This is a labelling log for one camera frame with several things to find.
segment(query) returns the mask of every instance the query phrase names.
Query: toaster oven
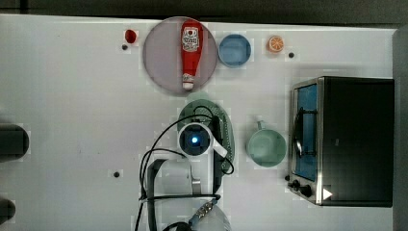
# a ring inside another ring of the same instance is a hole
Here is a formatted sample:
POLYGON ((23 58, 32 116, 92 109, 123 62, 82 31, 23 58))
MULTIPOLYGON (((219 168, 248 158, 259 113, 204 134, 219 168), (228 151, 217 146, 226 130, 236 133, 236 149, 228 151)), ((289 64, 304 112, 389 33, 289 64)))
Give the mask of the toaster oven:
POLYGON ((321 206, 393 205, 394 80, 297 84, 290 122, 293 193, 321 206))

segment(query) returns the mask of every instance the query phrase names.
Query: orange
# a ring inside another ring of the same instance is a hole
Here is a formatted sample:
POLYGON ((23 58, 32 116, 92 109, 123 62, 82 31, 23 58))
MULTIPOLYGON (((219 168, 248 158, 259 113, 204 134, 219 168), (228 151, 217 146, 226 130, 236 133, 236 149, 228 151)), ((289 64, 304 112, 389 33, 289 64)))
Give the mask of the orange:
POLYGON ((269 39, 268 50, 272 53, 278 53, 283 50, 284 43, 282 38, 273 36, 269 39))

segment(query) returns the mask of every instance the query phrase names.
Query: ketchup bottle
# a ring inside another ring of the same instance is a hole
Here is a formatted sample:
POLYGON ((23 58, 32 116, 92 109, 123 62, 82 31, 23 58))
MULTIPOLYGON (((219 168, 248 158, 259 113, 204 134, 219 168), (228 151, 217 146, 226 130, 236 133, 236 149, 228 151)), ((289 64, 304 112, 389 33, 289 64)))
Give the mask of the ketchup bottle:
POLYGON ((183 88, 194 86, 195 72, 201 58, 203 28, 198 21, 189 19, 181 28, 181 59, 183 61, 183 88))

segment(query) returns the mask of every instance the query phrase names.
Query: oven knob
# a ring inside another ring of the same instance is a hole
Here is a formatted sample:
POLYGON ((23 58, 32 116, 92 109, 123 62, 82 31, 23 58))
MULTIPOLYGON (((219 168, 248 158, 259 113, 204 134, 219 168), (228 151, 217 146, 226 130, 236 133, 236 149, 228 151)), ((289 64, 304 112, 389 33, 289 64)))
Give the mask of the oven knob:
POLYGON ((312 195, 312 188, 309 185, 305 185, 299 188, 300 193, 302 193, 306 197, 310 197, 312 195))
POLYGON ((297 180, 293 180, 293 182, 288 183, 288 186, 291 187, 295 192, 299 190, 300 183, 297 180))

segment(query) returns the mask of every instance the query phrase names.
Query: oven window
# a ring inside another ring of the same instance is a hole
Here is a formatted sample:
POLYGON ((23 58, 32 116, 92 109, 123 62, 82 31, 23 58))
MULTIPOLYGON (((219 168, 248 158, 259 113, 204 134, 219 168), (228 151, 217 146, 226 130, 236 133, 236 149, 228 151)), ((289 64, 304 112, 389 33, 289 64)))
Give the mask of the oven window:
POLYGON ((298 124, 302 136, 299 141, 298 152, 293 152, 296 156, 295 174, 311 181, 315 181, 317 174, 317 151, 316 151, 316 129, 318 109, 318 86, 311 85, 298 89, 297 112, 301 112, 298 124))

